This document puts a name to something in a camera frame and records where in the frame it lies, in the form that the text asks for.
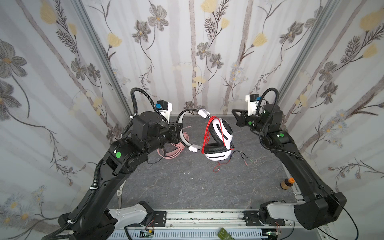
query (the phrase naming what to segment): floral wallpaper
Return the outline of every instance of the floral wallpaper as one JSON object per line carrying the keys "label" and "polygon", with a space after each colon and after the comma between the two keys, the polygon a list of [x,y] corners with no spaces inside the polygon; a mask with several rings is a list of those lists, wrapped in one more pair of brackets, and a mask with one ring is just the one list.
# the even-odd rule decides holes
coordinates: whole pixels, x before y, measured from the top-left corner
{"label": "floral wallpaper", "polygon": [[[173,114],[230,114],[279,88],[324,0],[82,0],[126,98],[140,87]],[[138,98],[139,108],[149,109]]]}
{"label": "floral wallpaper", "polygon": [[39,239],[80,202],[127,117],[69,1],[2,1],[0,26],[0,231]]}
{"label": "floral wallpaper", "polygon": [[[382,239],[384,4],[341,1],[281,99],[283,127],[319,176],[347,198],[360,235]],[[356,230],[345,212],[338,239]]]}

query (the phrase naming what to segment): headphones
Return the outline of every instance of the headphones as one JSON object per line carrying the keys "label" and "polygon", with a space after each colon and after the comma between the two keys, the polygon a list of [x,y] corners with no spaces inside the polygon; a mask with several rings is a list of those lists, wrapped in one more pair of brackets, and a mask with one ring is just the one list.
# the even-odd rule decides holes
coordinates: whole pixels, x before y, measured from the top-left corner
{"label": "headphones", "polygon": [[[205,109],[189,108],[183,110],[177,117],[176,121],[182,123],[184,115],[189,111],[197,112],[204,118],[213,118],[213,116],[211,117]],[[215,142],[206,144],[204,148],[189,143],[188,140],[185,139],[182,131],[180,131],[181,143],[184,146],[188,147],[189,150],[192,152],[204,150],[204,155],[211,161],[220,161],[227,159],[231,155],[232,149],[234,148],[234,145],[232,144],[233,131],[231,126],[229,126],[229,123],[226,120],[215,117],[215,119],[209,124],[208,130]]]}
{"label": "headphones", "polygon": [[229,126],[226,120],[215,118],[209,124],[208,130],[215,142],[208,143],[204,146],[204,155],[211,161],[227,159],[234,148],[232,144],[233,131],[231,126]]}

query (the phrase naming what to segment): small brown bottle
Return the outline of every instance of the small brown bottle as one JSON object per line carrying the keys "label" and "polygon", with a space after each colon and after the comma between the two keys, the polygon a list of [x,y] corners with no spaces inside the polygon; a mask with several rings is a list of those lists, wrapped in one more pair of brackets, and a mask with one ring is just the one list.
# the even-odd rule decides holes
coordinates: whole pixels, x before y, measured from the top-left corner
{"label": "small brown bottle", "polygon": [[295,183],[295,180],[293,179],[293,177],[291,177],[291,178],[289,178],[289,179],[287,178],[287,179],[285,179],[284,181],[282,181],[282,182],[280,183],[280,187],[281,187],[282,189],[287,190],[287,189],[289,189],[290,187],[292,187],[294,183]]}

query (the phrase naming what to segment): robotic arm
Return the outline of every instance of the robotic arm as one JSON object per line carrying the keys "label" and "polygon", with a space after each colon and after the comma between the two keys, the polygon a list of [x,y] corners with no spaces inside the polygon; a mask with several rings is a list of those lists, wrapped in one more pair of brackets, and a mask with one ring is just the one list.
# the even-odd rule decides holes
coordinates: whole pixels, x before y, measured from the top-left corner
{"label": "robotic arm", "polygon": [[[182,123],[162,121],[164,116],[156,112],[144,112],[137,115],[134,92],[142,92],[155,106],[145,91],[134,88],[131,91],[134,103],[134,117],[130,137],[120,139],[111,144],[104,157],[97,164],[93,184],[79,205],[70,213],[59,217],[60,229],[45,236],[42,240],[106,240],[115,229],[139,223],[147,226],[155,221],[153,209],[146,202],[125,209],[108,209],[107,205],[119,186],[130,176],[141,163],[148,162],[148,154],[158,148],[163,148],[166,142],[179,143]],[[269,91],[275,91],[274,104],[266,104],[263,113],[259,114],[260,102]],[[259,209],[261,223],[271,223],[282,218],[298,221],[306,229],[324,225],[337,220],[346,204],[346,198],[341,193],[335,193],[312,170],[299,153],[292,137],[280,130],[282,112],[277,106],[278,92],[268,89],[261,99],[253,94],[250,102],[255,105],[256,112],[234,109],[236,125],[248,126],[251,131],[258,132],[261,144],[273,152],[287,167],[298,183],[305,204],[291,204],[271,201],[264,203]],[[65,230],[74,231],[71,235],[58,235]]]}

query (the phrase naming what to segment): green object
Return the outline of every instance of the green object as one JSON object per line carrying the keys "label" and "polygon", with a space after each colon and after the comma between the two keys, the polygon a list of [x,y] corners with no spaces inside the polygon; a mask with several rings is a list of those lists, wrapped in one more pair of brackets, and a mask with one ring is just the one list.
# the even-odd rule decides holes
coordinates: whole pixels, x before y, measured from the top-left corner
{"label": "green object", "polygon": [[222,240],[235,240],[224,228],[221,228],[217,236]]}

